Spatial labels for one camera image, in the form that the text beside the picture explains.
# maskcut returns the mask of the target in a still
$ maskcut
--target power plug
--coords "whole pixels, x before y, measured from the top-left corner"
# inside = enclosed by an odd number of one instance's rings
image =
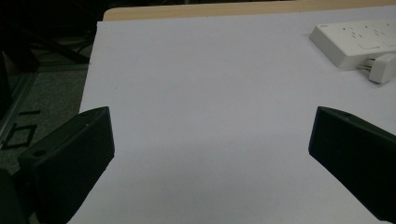
[[[396,75],[394,57],[384,58],[396,53],[396,20],[320,24],[309,38],[338,68],[366,68],[372,72],[370,80],[378,83]]]

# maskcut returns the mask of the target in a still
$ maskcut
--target white table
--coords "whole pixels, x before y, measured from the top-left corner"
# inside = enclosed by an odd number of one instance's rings
[[[318,23],[396,7],[98,24],[81,111],[116,155],[70,223],[381,223],[308,155],[317,106],[396,134],[396,79],[336,68]]]

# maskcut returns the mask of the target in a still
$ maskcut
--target white power strip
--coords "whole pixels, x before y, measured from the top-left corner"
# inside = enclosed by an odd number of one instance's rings
[[[396,75],[396,20],[320,24],[310,39],[338,68],[366,68],[378,83]]]

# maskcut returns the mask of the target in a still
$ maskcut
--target table surface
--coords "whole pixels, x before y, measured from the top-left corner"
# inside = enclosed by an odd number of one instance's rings
[[[120,7],[108,10],[104,21],[132,21],[165,18],[253,15],[298,11],[334,10],[396,5],[395,0],[300,0],[164,7]]]
[[[80,111],[110,107],[116,155],[70,223],[381,223],[308,144],[319,105],[395,134],[396,80],[340,70],[308,37],[395,11],[98,23]]]

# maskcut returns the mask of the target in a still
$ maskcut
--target electrical outlet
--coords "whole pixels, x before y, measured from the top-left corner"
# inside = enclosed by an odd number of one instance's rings
[[[320,24],[309,38],[335,66],[352,69],[396,52],[396,20]]]

